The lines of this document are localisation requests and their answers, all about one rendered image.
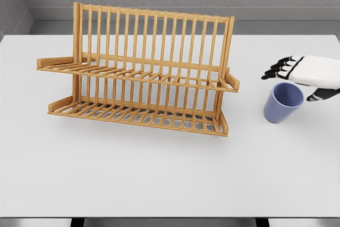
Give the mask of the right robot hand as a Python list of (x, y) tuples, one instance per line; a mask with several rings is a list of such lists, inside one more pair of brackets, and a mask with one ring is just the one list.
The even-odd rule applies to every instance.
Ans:
[(315, 86), (316, 91), (307, 101), (325, 100), (340, 94), (340, 60), (312, 55), (289, 56), (272, 65), (261, 78), (281, 78)]

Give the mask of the blue cup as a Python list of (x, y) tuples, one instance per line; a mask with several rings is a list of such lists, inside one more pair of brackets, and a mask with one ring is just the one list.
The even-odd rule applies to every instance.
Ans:
[(303, 93), (290, 83), (278, 83), (270, 92), (264, 116), (271, 123), (279, 123), (289, 117), (303, 103)]

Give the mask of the wooden two-tier dish rack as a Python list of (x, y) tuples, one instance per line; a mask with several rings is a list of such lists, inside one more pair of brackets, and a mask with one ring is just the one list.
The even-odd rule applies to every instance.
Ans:
[(40, 58), (72, 75), (52, 115), (227, 136), (234, 18), (74, 3), (73, 55)]

